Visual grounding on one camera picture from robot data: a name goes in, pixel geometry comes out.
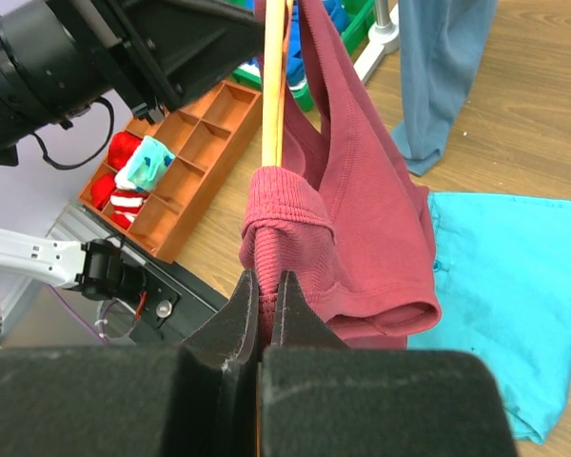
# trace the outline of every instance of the red shirt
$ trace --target red shirt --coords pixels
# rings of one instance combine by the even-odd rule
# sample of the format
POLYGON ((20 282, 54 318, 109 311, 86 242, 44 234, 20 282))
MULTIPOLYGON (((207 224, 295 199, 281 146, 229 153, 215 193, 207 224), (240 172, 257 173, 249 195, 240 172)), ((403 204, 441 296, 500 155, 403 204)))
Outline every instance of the red shirt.
MULTIPOLYGON (((256 1, 264 17, 265 2, 256 1)), ((321 0, 299 0, 306 78, 321 132, 288 91, 283 167, 249 187, 240 258, 261 288, 261 338, 272 330, 281 272, 354 348, 405 348, 441 316, 428 189, 415 186, 321 0)))

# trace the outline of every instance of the green plastic bin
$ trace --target green plastic bin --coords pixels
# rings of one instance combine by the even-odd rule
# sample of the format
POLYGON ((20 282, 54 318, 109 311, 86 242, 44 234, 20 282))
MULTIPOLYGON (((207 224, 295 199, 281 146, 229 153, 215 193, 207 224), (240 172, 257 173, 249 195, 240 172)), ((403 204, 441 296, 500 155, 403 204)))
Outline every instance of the green plastic bin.
MULTIPOLYGON (((228 1, 239 7, 244 7, 246 3, 246 0, 228 1)), ((370 27, 374 23, 374 1, 375 0, 341 0, 345 11, 351 18, 349 27, 341 34, 341 38, 349 55, 362 44, 367 37, 370 27)), ((260 90, 261 81, 259 74, 236 69, 233 72, 233 78, 239 84, 260 90)), ((301 89, 294 90, 292 93, 298 106, 301 107, 303 111, 310 111, 315 106, 308 85, 305 85, 301 89)))

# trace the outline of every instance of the metal pole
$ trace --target metal pole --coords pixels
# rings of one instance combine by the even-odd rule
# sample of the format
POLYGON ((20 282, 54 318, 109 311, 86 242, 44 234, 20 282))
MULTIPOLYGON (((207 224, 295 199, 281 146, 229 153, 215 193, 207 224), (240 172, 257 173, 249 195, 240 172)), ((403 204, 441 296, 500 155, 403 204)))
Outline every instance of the metal pole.
POLYGON ((391 17, 389 16, 389 0, 374 0, 374 14, 377 27, 391 27, 391 17))

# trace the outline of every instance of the wooden surface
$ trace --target wooden surface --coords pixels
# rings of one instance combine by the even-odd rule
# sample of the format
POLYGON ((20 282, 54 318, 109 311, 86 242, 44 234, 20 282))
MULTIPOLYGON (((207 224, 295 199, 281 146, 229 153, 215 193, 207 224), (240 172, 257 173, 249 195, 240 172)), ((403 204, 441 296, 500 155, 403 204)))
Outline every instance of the wooden surface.
MULTIPOLYGON (((368 84, 388 127, 402 116, 398 55, 368 84)), ((229 296, 241 273, 239 229, 260 135, 215 198, 178 261, 229 296)), ((571 0, 501 0, 480 74, 443 161, 423 179, 434 190, 571 200, 571 0)), ((548 443, 522 457, 571 457, 569 404, 548 443)))

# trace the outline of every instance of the screw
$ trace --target screw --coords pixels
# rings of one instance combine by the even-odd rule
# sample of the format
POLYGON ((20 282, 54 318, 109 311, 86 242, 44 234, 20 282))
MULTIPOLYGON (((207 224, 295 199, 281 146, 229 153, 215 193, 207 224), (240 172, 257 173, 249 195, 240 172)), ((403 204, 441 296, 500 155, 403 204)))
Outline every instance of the screw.
POLYGON ((173 305, 169 300, 163 300, 156 307, 156 315, 159 316, 161 319, 167 319, 171 315, 172 311, 173 311, 173 305))

